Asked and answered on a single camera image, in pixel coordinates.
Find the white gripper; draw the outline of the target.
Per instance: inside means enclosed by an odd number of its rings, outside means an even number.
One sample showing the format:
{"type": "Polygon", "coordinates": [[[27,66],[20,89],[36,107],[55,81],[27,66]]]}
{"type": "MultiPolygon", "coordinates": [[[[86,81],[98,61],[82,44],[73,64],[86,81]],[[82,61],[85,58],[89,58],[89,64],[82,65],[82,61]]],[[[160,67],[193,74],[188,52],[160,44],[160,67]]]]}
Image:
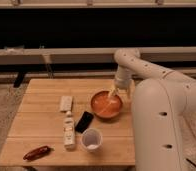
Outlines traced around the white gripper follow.
{"type": "MultiPolygon", "coordinates": [[[[128,99],[131,98],[131,89],[129,88],[131,85],[131,80],[132,80],[131,71],[124,67],[119,66],[115,74],[115,86],[119,89],[127,89],[126,93],[128,99]]],[[[110,91],[108,93],[108,98],[111,98],[117,94],[117,88],[115,86],[112,86],[110,88],[110,91]]]]}

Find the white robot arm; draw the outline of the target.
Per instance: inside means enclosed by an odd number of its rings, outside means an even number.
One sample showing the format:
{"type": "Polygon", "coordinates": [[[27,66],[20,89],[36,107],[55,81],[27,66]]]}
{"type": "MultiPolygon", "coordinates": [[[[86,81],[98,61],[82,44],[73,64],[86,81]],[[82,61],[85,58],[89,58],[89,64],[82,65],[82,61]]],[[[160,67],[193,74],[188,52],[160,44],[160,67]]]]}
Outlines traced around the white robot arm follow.
{"type": "Polygon", "coordinates": [[[187,171],[179,117],[196,111],[196,79],[118,49],[113,90],[130,90],[132,75],[143,80],[132,91],[136,171],[187,171]]]}

